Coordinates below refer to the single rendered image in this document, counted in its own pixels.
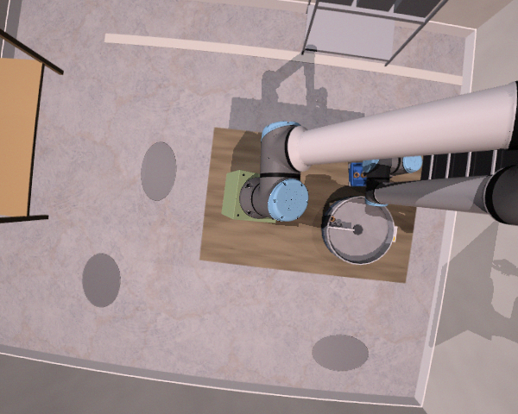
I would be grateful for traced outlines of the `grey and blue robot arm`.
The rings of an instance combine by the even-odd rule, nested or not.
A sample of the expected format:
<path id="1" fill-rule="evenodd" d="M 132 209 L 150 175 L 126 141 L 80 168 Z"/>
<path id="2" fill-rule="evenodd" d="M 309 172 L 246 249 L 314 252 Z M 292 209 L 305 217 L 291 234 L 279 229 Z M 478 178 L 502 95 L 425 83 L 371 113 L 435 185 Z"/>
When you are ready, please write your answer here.
<path id="1" fill-rule="evenodd" d="M 243 185 L 240 205 L 253 218 L 293 221 L 309 199 L 300 172 L 363 160 L 367 205 L 487 214 L 518 226 L 518 164 L 493 175 L 389 183 L 418 171 L 423 155 L 518 150 L 516 89 L 518 81 L 310 130 L 271 123 L 262 131 L 260 177 Z"/>

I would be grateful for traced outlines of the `blue crate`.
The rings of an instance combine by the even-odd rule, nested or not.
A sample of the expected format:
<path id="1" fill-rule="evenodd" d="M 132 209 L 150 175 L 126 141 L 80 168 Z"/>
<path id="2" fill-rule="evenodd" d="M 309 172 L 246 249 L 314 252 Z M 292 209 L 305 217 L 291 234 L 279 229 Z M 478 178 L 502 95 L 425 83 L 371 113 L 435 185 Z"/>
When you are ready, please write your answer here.
<path id="1" fill-rule="evenodd" d="M 361 178 L 360 174 L 363 172 L 363 166 L 353 166 L 362 164 L 363 162 L 359 163 L 351 163 L 348 165 L 349 169 L 349 186 L 366 186 L 366 177 Z M 359 177 L 353 178 L 353 173 L 359 173 Z"/>

